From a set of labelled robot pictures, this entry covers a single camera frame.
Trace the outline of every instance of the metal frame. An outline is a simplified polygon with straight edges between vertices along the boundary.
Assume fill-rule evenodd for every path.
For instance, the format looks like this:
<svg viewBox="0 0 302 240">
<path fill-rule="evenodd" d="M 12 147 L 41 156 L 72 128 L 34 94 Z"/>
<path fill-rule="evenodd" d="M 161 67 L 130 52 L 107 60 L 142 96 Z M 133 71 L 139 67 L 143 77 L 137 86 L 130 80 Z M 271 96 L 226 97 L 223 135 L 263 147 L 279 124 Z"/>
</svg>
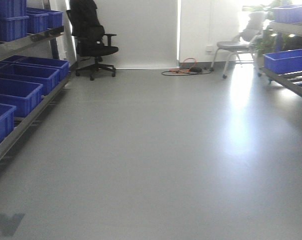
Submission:
<svg viewBox="0 0 302 240">
<path fill-rule="evenodd" d="M 295 34 L 302 37 L 302 22 L 287 24 L 273 21 L 270 23 L 270 26 L 275 31 L 287 34 Z M 302 76 L 302 72 L 278 75 L 267 68 L 263 68 L 263 72 L 272 80 L 278 82 L 302 97 L 302 78 L 296 78 Z"/>
<path fill-rule="evenodd" d="M 52 28 L 36 34 L 29 34 L 26 37 L 14 41 L 0 42 L 0 61 L 41 42 L 55 39 L 56 37 L 61 36 L 62 32 L 64 32 L 64 26 Z"/>
<path fill-rule="evenodd" d="M 44 9 L 51 10 L 50 0 L 42 0 L 42 4 L 43 4 Z M 55 38 L 50 40 L 50 45 L 51 45 L 51 52 L 52 52 L 53 59 L 60 59 L 59 51 L 58 51 L 58 48 L 57 48 L 57 42 L 56 42 Z"/>
<path fill-rule="evenodd" d="M 64 31 L 64 26 L 49 29 L 40 33 L 30 34 L 26 37 L 19 38 L 10 42 L 0 42 L 0 61 L 17 54 L 29 47 L 35 46 L 41 42 L 51 41 L 56 37 L 61 36 Z M 41 114 L 47 105 L 54 99 L 54 97 L 63 89 L 69 80 L 67 76 L 62 80 L 48 95 L 44 96 L 40 104 L 34 108 L 30 114 L 25 118 L 19 119 L 20 123 L 13 129 L 13 131 L 0 143 L 0 160 L 9 151 L 9 149 L 22 136 L 32 122 Z"/>
<path fill-rule="evenodd" d="M 22 121 L 14 128 L 14 130 L 0 143 L 0 160 L 28 129 L 33 121 L 43 112 L 54 97 L 63 89 L 69 81 L 69 76 L 62 80 L 48 95 L 46 95 L 38 106 L 35 107 Z"/>
</svg>

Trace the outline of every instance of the gray floor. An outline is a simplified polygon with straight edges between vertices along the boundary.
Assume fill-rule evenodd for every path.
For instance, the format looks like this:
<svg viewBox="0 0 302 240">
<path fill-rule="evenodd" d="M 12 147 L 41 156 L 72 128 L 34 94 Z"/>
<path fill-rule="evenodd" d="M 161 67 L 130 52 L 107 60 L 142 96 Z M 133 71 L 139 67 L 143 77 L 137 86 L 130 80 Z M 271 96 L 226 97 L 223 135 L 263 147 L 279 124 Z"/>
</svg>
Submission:
<svg viewBox="0 0 302 240">
<path fill-rule="evenodd" d="M 0 239 L 302 240 L 302 98 L 160 72 L 71 79 L 0 164 Z"/>
</svg>

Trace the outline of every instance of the sunlight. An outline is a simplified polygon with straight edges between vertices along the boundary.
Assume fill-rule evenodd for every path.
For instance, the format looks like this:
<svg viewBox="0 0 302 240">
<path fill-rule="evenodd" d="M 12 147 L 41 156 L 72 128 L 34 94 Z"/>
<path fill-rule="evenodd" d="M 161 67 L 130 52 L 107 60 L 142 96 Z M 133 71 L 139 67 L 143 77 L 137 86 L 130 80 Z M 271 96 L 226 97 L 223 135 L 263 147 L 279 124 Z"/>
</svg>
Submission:
<svg viewBox="0 0 302 240">
<path fill-rule="evenodd" d="M 247 106 L 253 83 L 253 64 L 236 64 L 230 89 L 231 103 L 236 109 Z"/>
<path fill-rule="evenodd" d="M 250 5 L 268 5 L 273 0 L 243 0 L 243 5 L 250 6 Z M 293 0 L 293 4 L 302 4 L 302 0 Z"/>
</svg>

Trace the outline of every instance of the white wall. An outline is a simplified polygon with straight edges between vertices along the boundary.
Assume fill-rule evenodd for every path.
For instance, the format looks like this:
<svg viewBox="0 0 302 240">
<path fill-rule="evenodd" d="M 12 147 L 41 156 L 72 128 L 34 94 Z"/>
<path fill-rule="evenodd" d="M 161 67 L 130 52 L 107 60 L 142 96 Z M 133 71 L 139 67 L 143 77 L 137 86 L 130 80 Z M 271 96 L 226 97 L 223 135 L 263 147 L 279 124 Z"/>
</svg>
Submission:
<svg viewBox="0 0 302 240">
<path fill-rule="evenodd" d="M 177 0 L 95 0 L 98 18 L 119 52 L 103 57 L 117 68 L 177 65 Z"/>
<path fill-rule="evenodd" d="M 182 0 L 180 61 L 196 58 L 198 62 L 211 62 L 216 42 L 231 40 L 239 31 L 238 12 L 242 1 L 233 0 Z M 224 61 L 219 54 L 217 61 Z"/>
<path fill-rule="evenodd" d="M 151 14 L 150 10 L 135 15 L 133 18 L 132 11 L 130 10 L 134 6 L 123 8 L 123 4 L 117 0 L 96 0 L 98 3 L 98 13 L 101 23 L 107 29 L 109 33 L 119 33 L 119 36 L 114 38 L 114 45 L 119 46 L 120 52 L 117 54 L 123 54 L 124 52 L 131 52 L 128 58 L 133 58 L 134 55 L 142 55 L 144 49 L 142 45 L 134 47 L 127 44 L 123 48 L 123 42 L 131 41 L 132 38 L 141 38 L 143 41 L 144 25 L 139 25 L 139 18 L 143 17 L 143 14 Z M 65 0 L 50 0 L 51 8 L 57 11 L 65 11 Z M 30 7 L 42 7 L 40 6 L 42 0 L 27 0 L 27 4 Z M 238 12 L 241 10 L 243 0 L 181 0 L 181 36 L 180 36 L 180 55 L 179 60 L 182 62 L 186 58 L 196 58 L 198 62 L 210 62 L 213 58 L 213 52 L 207 52 L 207 46 L 213 46 L 216 49 L 216 42 L 230 40 L 239 29 Z M 58 38 L 58 46 L 61 51 L 60 56 L 63 58 L 64 54 L 66 58 L 73 64 L 75 62 L 74 49 L 72 46 L 71 30 L 66 14 L 64 16 L 64 36 Z M 114 24 L 114 21 L 121 21 L 122 25 Z M 162 25 L 167 29 L 174 28 L 172 23 L 163 22 Z M 41 55 L 43 57 L 51 57 L 49 44 L 44 43 L 41 46 L 37 46 L 36 49 L 28 49 L 27 53 L 30 56 Z M 172 61 L 176 60 L 176 56 L 169 56 Z M 224 61 L 226 54 L 219 54 L 217 61 Z M 125 58 L 119 60 L 118 56 L 108 56 L 104 58 L 105 62 L 124 65 Z M 129 67 L 146 67 L 147 64 L 141 63 L 141 65 L 129 66 Z"/>
</svg>

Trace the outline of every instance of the black office chair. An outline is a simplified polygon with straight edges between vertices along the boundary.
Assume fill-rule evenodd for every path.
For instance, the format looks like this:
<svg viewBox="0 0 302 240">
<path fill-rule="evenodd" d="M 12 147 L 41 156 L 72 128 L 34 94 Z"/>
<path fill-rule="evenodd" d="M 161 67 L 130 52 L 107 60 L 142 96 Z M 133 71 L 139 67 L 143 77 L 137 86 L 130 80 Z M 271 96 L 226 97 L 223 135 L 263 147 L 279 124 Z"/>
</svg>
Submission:
<svg viewBox="0 0 302 240">
<path fill-rule="evenodd" d="M 77 19 L 72 17 L 72 10 L 67 10 L 66 14 L 72 24 L 74 26 L 76 24 Z M 112 46 L 112 37 L 116 36 L 116 34 L 111 33 L 104 33 L 104 27 L 103 26 L 96 26 L 94 27 L 99 31 L 102 31 L 103 34 L 100 37 L 100 39 L 96 39 L 96 42 L 94 44 L 88 44 L 88 36 L 76 36 L 77 46 L 76 46 L 76 53 L 81 57 L 94 57 L 94 64 L 77 68 L 75 70 L 75 75 L 80 76 L 79 71 L 81 70 L 91 70 L 90 74 L 90 80 L 94 80 L 93 73 L 95 71 L 99 71 L 99 69 L 104 69 L 107 71 L 112 72 L 112 77 L 115 77 L 116 68 L 114 65 L 109 64 L 101 64 L 100 62 L 103 61 L 102 56 L 107 56 L 116 53 L 119 51 L 119 48 L 116 46 Z M 104 45 L 103 43 L 103 36 L 107 36 L 107 45 Z"/>
</svg>

